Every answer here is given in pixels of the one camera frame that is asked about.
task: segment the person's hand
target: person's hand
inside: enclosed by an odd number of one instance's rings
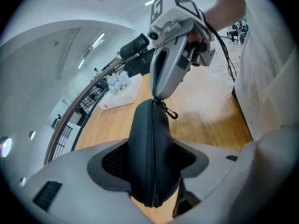
[[[188,42],[192,43],[192,42],[201,42],[202,41],[202,37],[201,35],[198,33],[197,30],[193,29],[191,32],[188,33]],[[184,57],[188,56],[188,51],[184,50],[183,54]]]

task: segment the vent grille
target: vent grille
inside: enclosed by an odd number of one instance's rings
[[[35,196],[33,202],[41,209],[48,211],[61,186],[61,183],[48,181]]]
[[[108,153],[102,160],[106,172],[123,180],[127,180],[127,148],[128,143],[125,143]]]
[[[234,155],[229,155],[229,156],[226,157],[226,159],[236,162],[238,157],[234,156]]]

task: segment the person in background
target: person in background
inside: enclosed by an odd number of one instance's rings
[[[232,95],[253,140],[281,126],[298,124],[299,49],[271,0],[216,0],[204,14],[216,31],[246,15],[250,30]],[[192,30],[188,42],[202,42],[202,38]]]
[[[234,36],[238,36],[238,26],[236,24],[232,25],[232,29],[230,29],[229,32],[227,32],[227,35],[230,35],[232,38],[232,42],[235,43]]]
[[[93,69],[95,72],[96,72],[96,74],[95,74],[95,78],[100,74],[100,73],[102,73],[102,71],[98,71],[98,69],[97,68],[94,68]]]
[[[86,111],[83,109],[83,107],[81,105],[78,105],[77,110],[83,117],[87,116]]]
[[[118,61],[119,59],[121,59],[121,53],[118,51],[116,54],[116,60]]]

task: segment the curved railing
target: curved railing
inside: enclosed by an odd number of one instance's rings
[[[58,145],[59,139],[60,139],[61,135],[63,134],[64,129],[66,128],[67,123],[69,122],[69,120],[72,117],[73,113],[75,112],[76,108],[88,96],[89,92],[100,82],[100,80],[107,74],[114,71],[114,68],[116,66],[118,66],[122,61],[123,61],[123,59],[119,59],[119,60],[117,60],[116,58],[113,59],[108,64],[109,67],[106,70],[104,70],[101,74],[99,74],[93,81],[91,81],[90,84],[88,86],[86,86],[85,89],[83,91],[81,91],[81,93],[75,98],[75,100],[72,102],[72,104],[66,110],[64,115],[61,117],[59,124],[57,125],[56,129],[54,130],[54,133],[51,137],[51,140],[50,140],[50,143],[49,143],[46,155],[45,155],[45,159],[43,162],[44,165],[46,165],[47,163],[49,163],[50,161],[53,160],[54,153],[55,153],[56,147]]]

